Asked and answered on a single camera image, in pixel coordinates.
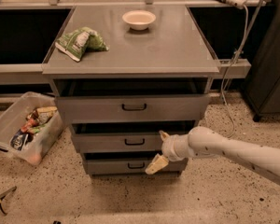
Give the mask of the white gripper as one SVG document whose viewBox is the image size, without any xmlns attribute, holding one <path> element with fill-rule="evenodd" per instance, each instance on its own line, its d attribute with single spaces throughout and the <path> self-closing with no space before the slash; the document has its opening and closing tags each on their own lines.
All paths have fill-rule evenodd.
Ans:
<svg viewBox="0 0 280 224">
<path fill-rule="evenodd" d="M 189 139 L 186 134 L 169 135 L 164 131 L 159 131 L 162 140 L 161 152 L 157 154 L 146 168 L 148 175 L 154 175 L 165 168 L 169 161 L 182 161 L 185 158 L 193 158 L 194 150 L 189 146 Z"/>
</svg>

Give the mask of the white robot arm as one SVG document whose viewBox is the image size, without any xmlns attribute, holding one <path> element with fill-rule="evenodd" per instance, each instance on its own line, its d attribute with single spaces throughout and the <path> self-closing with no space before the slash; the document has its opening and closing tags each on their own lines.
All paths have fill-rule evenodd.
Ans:
<svg viewBox="0 0 280 224">
<path fill-rule="evenodd" d="M 154 175 L 170 161 L 218 155 L 280 186 L 280 148 L 226 138 L 203 126 L 191 129 L 188 134 L 169 135 L 160 131 L 160 135 L 161 154 L 157 154 L 146 168 L 148 175 Z"/>
</svg>

